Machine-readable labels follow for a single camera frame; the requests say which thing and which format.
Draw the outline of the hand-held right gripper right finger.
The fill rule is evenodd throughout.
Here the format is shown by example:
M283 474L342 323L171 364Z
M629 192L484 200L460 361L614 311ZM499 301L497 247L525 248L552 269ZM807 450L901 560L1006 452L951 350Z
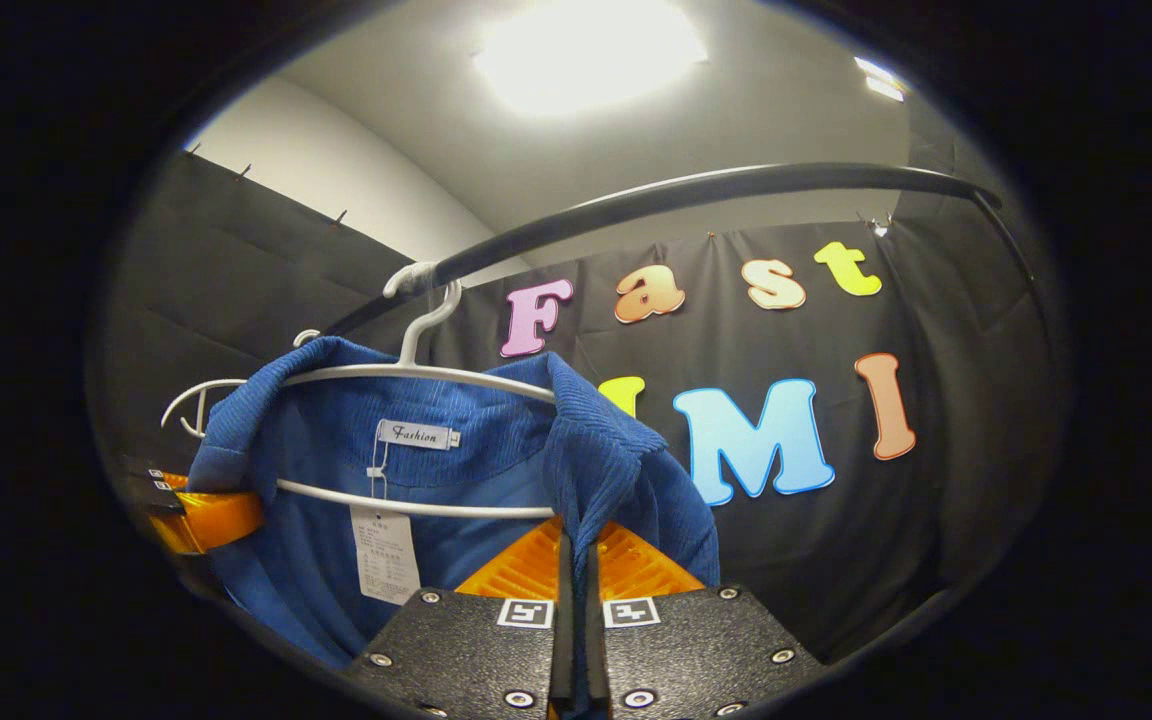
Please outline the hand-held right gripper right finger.
M767 717L826 666L749 589L611 523L588 551L586 684L604 719Z

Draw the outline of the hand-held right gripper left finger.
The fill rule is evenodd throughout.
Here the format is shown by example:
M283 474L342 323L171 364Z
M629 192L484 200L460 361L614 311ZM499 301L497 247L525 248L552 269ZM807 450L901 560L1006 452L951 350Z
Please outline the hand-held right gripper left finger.
M420 588L346 670L406 717L558 719L573 697L571 548L535 525L458 588Z

